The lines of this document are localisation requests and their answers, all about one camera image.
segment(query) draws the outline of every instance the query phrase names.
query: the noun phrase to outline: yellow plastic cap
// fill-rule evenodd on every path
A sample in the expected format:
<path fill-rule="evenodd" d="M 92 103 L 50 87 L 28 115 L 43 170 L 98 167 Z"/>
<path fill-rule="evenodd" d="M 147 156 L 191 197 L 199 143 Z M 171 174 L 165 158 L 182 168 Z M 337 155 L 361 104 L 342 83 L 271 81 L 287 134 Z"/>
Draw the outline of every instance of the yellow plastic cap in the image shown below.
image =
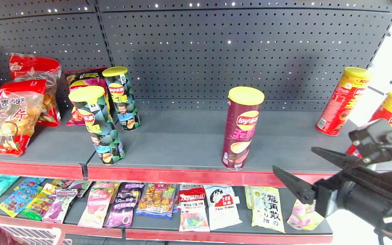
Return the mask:
<path fill-rule="evenodd" d="M 355 76 L 363 79 L 370 79 L 374 75 L 373 71 L 369 71 L 367 69 L 359 67 L 346 67 L 344 68 L 344 73 L 350 76 Z"/>
<path fill-rule="evenodd" d="M 228 98 L 237 104 L 257 105 L 264 101 L 264 94 L 251 87 L 235 87 L 229 90 Z"/>
<path fill-rule="evenodd" d="M 90 102 L 97 101 L 98 98 L 104 96 L 105 90 L 101 86 L 88 86 L 78 88 L 69 93 L 69 99 L 72 102 Z"/>
<path fill-rule="evenodd" d="M 120 74 L 125 74 L 128 72 L 128 68 L 124 66 L 115 66 L 115 67 L 110 67 L 108 69 L 105 69 L 102 72 L 102 75 L 105 77 L 113 77 L 113 76 L 118 76 Z"/>

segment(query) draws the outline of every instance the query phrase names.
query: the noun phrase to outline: shelf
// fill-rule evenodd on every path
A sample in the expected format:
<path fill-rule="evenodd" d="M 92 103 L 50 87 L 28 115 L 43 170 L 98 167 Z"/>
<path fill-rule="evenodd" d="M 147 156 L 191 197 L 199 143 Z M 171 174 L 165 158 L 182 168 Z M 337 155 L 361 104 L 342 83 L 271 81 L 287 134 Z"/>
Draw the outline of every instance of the shelf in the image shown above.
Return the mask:
<path fill-rule="evenodd" d="M 241 171 L 221 163 L 226 111 L 143 110 L 135 131 L 119 129 L 127 155 L 106 166 L 95 154 L 87 165 L 90 180 L 226 185 L 284 186 L 273 174 L 277 165 L 315 182 L 339 169 L 311 152 L 311 146 L 344 151 L 355 124 L 348 121 L 339 136 L 315 129 L 320 112 L 263 111 Z"/>
<path fill-rule="evenodd" d="M 332 230 L 324 220 L 314 231 L 299 231 L 286 223 L 293 210 L 296 198 L 286 188 L 280 188 L 282 216 L 286 234 L 263 227 L 252 227 L 252 210 L 246 206 L 244 188 L 235 186 L 234 192 L 240 197 L 237 205 L 243 223 L 211 232 L 179 232 L 179 213 L 172 220 L 155 219 L 135 215 L 131 228 L 125 230 L 126 239 L 165 241 L 204 241 L 245 244 L 327 244 L 332 241 Z"/>
<path fill-rule="evenodd" d="M 66 126 L 69 118 L 67 111 L 59 127 L 37 126 L 23 155 L 0 155 L 0 174 L 82 180 L 95 149 L 84 126 Z"/>

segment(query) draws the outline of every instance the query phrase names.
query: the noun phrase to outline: red shelf edge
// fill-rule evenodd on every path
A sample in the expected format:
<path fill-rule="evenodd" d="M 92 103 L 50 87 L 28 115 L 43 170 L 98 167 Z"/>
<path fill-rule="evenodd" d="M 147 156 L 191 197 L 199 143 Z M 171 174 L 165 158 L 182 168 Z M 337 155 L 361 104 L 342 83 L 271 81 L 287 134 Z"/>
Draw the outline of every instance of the red shelf edge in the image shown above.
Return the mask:
<path fill-rule="evenodd" d="M 8 224 L 8 225 L 39 227 L 39 228 L 56 227 L 61 229 L 61 231 L 66 234 L 122 238 L 122 231 L 120 229 L 115 229 L 115 228 L 101 228 L 101 229 L 86 228 L 77 225 L 48 223 L 48 222 L 21 219 L 21 218 L 12 218 L 12 217 L 2 216 L 2 215 L 0 215 L 0 223 Z"/>
<path fill-rule="evenodd" d="M 238 186 L 285 187 L 273 172 L 208 171 L 186 169 L 123 168 L 113 166 L 88 166 L 88 179 L 92 181 L 134 181 L 149 183 L 196 183 Z M 327 179 L 333 173 L 294 173 L 297 177 L 314 183 Z"/>
<path fill-rule="evenodd" d="M 39 163 L 11 163 L 0 161 L 0 174 L 82 180 L 81 165 L 46 165 Z"/>
<path fill-rule="evenodd" d="M 241 244 L 330 244 L 333 236 L 321 235 L 287 235 L 287 234 L 242 234 L 216 232 L 179 232 L 126 229 L 126 239 L 160 240 L 160 241 L 197 241 L 224 242 Z"/>

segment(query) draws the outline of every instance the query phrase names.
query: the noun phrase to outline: red snack bag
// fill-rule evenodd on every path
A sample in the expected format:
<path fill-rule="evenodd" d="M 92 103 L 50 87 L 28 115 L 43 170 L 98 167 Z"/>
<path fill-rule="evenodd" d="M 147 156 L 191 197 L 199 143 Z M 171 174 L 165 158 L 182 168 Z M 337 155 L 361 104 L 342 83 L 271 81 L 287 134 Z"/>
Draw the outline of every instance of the red snack bag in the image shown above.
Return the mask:
<path fill-rule="evenodd" d="M 10 73 L 15 82 L 31 79 L 45 79 L 46 93 L 41 105 L 38 125 L 56 127 L 60 124 L 60 112 L 55 94 L 57 82 L 61 76 L 61 67 L 57 60 L 30 54 L 10 54 Z"/>
<path fill-rule="evenodd" d="M 0 88 L 0 154 L 22 155 L 40 115 L 46 80 L 9 82 Z"/>

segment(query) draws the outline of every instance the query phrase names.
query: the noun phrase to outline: purple candy bag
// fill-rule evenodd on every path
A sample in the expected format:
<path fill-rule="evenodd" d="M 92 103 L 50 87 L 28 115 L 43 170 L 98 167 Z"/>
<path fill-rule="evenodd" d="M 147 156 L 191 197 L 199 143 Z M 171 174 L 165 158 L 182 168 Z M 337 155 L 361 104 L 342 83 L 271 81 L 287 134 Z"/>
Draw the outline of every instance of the purple candy bag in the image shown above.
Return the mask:
<path fill-rule="evenodd" d="M 112 205 L 106 228 L 123 225 L 129 228 L 132 223 L 133 209 L 137 206 L 144 183 L 125 183 Z"/>

